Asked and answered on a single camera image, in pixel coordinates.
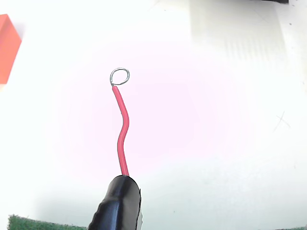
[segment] orange object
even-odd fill
[[[7,14],[0,15],[0,84],[6,84],[21,39]]]

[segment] red insulated wire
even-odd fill
[[[119,105],[121,115],[123,116],[123,127],[121,128],[121,131],[118,137],[118,141],[117,141],[118,159],[119,159],[121,173],[123,175],[129,176],[125,152],[124,152],[124,141],[125,141],[125,137],[126,137],[128,128],[129,128],[129,116],[128,116],[128,112],[125,107],[123,98],[121,97],[117,86],[112,85],[112,90],[116,97],[117,103]]]

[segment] bare wire end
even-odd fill
[[[119,70],[123,70],[127,73],[127,77],[126,79],[121,82],[121,83],[113,83],[113,75],[116,71],[119,71]],[[122,85],[122,84],[125,84],[130,78],[130,73],[129,73],[129,70],[125,69],[125,68],[116,68],[115,70],[112,71],[111,75],[110,75],[110,83],[111,83],[111,86],[114,86],[114,85]]]

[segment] black rubber grip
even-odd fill
[[[88,230],[136,230],[141,193],[129,176],[117,176],[110,183]]]

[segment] green mat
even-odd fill
[[[86,230],[86,228],[35,221],[13,215],[9,218],[8,230]],[[305,230],[305,228],[294,228],[291,230]]]

